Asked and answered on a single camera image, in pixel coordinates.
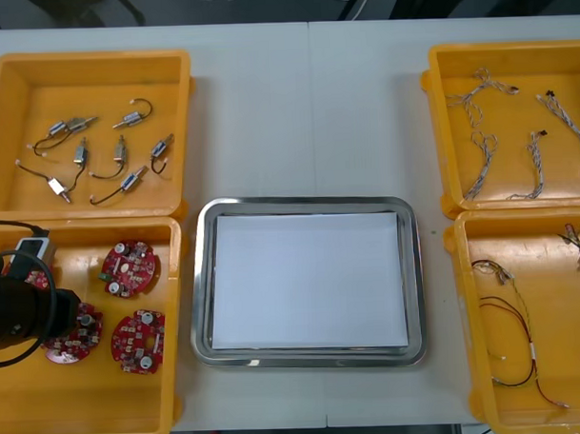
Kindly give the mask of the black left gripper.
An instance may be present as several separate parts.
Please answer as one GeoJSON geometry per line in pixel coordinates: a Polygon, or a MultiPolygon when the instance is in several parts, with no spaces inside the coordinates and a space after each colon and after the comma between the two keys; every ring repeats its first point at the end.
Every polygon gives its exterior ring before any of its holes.
{"type": "Polygon", "coordinates": [[[54,319],[55,337],[71,334],[77,325],[79,307],[82,303],[74,291],[66,288],[56,290],[56,315],[54,319]]]}

